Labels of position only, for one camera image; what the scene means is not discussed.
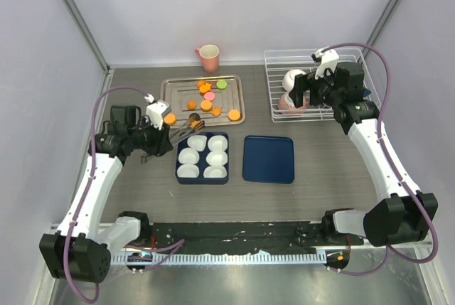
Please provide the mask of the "orange swirl cookie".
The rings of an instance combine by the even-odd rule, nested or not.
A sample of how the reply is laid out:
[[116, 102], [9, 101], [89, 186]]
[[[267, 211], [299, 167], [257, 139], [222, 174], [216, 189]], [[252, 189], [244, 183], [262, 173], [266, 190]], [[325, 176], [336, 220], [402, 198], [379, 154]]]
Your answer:
[[195, 110], [197, 107], [197, 102], [194, 100], [190, 100], [187, 102], [187, 108], [188, 110]]

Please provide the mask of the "orange chip cookie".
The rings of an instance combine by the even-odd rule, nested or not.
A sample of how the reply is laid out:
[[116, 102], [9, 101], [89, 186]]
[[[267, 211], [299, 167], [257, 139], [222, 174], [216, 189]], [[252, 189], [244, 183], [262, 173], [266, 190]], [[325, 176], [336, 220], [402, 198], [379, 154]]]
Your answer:
[[222, 114], [222, 108], [221, 108], [221, 107], [214, 107], [214, 108], [212, 108], [211, 114], [212, 114], [214, 117], [219, 117], [219, 116]]

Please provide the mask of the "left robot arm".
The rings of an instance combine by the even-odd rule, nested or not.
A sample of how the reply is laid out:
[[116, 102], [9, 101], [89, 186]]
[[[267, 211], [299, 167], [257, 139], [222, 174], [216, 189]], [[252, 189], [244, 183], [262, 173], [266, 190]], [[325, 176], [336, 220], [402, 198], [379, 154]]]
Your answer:
[[140, 150], [147, 157], [172, 150], [164, 117], [170, 106], [155, 101], [142, 112], [137, 106], [113, 106], [102, 131], [95, 135], [87, 166], [73, 203], [55, 234], [44, 234], [39, 249], [52, 277], [68, 274], [76, 281], [100, 283], [113, 255], [125, 246], [146, 246], [151, 229], [146, 213], [121, 212], [115, 222], [100, 230], [100, 220], [113, 183], [127, 157]]

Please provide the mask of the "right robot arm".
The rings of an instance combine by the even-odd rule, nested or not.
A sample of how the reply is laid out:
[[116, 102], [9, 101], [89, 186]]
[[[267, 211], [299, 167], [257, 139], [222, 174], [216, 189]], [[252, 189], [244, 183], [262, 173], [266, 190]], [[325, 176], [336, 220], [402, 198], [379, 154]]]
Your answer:
[[334, 119], [360, 152], [377, 193], [378, 204], [368, 212], [326, 212], [321, 236], [331, 245], [347, 234], [364, 237], [375, 247], [422, 241], [438, 202], [434, 194], [420, 191], [397, 158], [377, 105], [367, 99], [364, 75], [361, 64], [341, 62], [326, 69], [323, 77], [290, 70], [282, 80], [287, 102], [296, 108], [305, 103], [332, 108]]

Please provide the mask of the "metal tongs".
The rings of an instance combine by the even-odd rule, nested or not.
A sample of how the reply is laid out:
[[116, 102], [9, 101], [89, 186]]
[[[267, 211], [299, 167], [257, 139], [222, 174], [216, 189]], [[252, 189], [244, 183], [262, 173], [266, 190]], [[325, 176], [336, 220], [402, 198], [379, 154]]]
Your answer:
[[[204, 121], [203, 127], [198, 128], [198, 129], [192, 129], [191, 128], [192, 123], [193, 122], [188, 121], [188, 119], [187, 119], [178, 129], [174, 130], [173, 132], [170, 131], [169, 139], [170, 139], [171, 143], [173, 144], [173, 147], [175, 147], [175, 145], [177, 145], [180, 141], [187, 139], [188, 137], [190, 137], [193, 134], [196, 134], [197, 132], [202, 130], [205, 126], [205, 121]], [[142, 164], [147, 163], [152, 157], [153, 156], [145, 157], [145, 154], [142, 154], [141, 163]]]

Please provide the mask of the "orange flower cookie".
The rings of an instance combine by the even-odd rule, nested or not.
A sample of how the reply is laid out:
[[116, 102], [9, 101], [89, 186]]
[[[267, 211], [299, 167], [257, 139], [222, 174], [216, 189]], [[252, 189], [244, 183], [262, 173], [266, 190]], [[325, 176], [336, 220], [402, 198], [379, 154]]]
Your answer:
[[198, 128], [201, 128], [204, 126], [204, 121], [202, 120], [199, 120], [199, 121], [194, 121], [192, 124], [191, 124], [191, 128], [192, 129], [198, 129]]

